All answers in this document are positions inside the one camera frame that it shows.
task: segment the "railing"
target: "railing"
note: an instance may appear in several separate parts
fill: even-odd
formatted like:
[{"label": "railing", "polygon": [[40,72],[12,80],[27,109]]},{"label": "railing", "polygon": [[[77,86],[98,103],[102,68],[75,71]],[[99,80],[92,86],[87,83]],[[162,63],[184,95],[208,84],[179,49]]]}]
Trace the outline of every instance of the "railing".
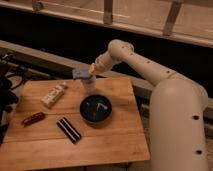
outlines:
[{"label": "railing", "polygon": [[0,0],[0,6],[213,47],[212,0]]}]

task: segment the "floor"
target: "floor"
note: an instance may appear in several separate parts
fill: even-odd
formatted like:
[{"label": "floor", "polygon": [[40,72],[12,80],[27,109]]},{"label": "floor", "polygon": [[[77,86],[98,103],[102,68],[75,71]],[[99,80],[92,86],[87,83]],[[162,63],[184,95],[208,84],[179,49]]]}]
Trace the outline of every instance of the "floor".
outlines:
[{"label": "floor", "polygon": [[[16,85],[17,82],[20,81],[20,77],[14,77],[11,79],[13,81],[13,84]],[[14,93],[16,93],[18,96],[20,96],[21,90],[23,88],[23,85],[17,89],[14,90]],[[149,119],[147,117],[144,117],[141,114],[142,123],[144,126],[145,135],[147,138],[147,142],[149,144]],[[210,171],[213,171],[213,135],[208,134],[208,137],[206,138],[206,144],[207,144],[207,157],[209,162],[209,168]],[[76,168],[62,168],[62,169],[50,169],[51,171],[150,171],[150,162],[144,161],[144,162],[137,162],[137,163],[131,163],[131,164],[111,164],[111,165],[100,165],[100,166],[88,166],[88,167],[76,167]]]}]

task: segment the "black object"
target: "black object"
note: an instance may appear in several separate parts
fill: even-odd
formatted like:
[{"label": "black object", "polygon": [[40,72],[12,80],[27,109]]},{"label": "black object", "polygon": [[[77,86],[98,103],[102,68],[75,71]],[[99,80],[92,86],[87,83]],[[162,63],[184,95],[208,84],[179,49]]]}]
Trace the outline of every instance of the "black object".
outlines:
[{"label": "black object", "polygon": [[72,143],[76,143],[81,139],[81,134],[74,128],[74,126],[64,117],[57,122],[57,125],[61,130],[66,134],[66,136],[72,141]]},{"label": "black object", "polygon": [[112,111],[110,101],[101,95],[86,97],[80,105],[81,116],[89,123],[99,123],[107,119]]}]

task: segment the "black bowl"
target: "black bowl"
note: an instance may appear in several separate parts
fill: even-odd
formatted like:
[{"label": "black bowl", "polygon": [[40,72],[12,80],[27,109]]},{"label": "black bowl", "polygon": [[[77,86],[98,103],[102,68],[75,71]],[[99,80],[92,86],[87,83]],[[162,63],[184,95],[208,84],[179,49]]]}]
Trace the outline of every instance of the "black bowl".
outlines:
[{"label": "black bowl", "polygon": [[80,105],[81,116],[89,123],[100,123],[106,120],[112,111],[110,101],[101,95],[86,97]]}]

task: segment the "wooden plank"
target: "wooden plank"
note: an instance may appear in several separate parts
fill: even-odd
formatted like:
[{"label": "wooden plank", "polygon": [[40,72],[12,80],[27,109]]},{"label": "wooden plank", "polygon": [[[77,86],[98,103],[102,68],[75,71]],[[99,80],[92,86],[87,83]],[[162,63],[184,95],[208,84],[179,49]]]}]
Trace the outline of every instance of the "wooden plank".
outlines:
[{"label": "wooden plank", "polygon": [[[87,125],[79,111],[72,112],[79,110],[77,106],[81,98],[88,94],[83,91],[83,87],[79,88],[80,81],[67,80],[73,89],[70,87],[67,90],[60,100],[61,104],[49,109],[51,114],[47,115],[45,120],[23,128],[20,123],[23,118],[32,114],[29,111],[43,111],[39,100],[44,90],[62,81],[36,81],[25,85],[5,141],[0,148],[0,170],[47,169],[149,159],[129,78],[97,79],[96,93],[103,93],[109,96],[110,100],[113,99],[112,116],[99,127]],[[56,122],[63,116],[81,132],[82,139],[77,144],[72,144],[57,127]]]},{"label": "wooden plank", "polygon": [[[65,95],[51,109],[44,107],[40,99],[55,85],[62,83],[63,80],[28,82],[23,89],[16,111],[33,112],[39,109],[48,114],[60,112],[79,113],[81,101],[89,94],[85,91],[81,81],[66,81],[69,88],[66,90]],[[119,107],[121,110],[126,110],[127,108],[137,109],[129,78],[99,78],[96,81],[96,91],[93,94],[101,94],[108,97],[113,107]]]},{"label": "wooden plank", "polygon": [[47,115],[45,120],[28,127],[23,127],[21,122],[27,116],[29,116],[29,113],[15,114],[10,122],[4,143],[66,138],[56,125],[56,122],[62,117],[66,117],[83,137],[143,133],[141,119],[136,110],[120,111],[119,109],[115,109],[112,111],[109,120],[99,127],[88,125],[80,114],[62,113]]},{"label": "wooden plank", "polygon": [[143,133],[4,143],[0,170],[32,170],[148,160]]}]

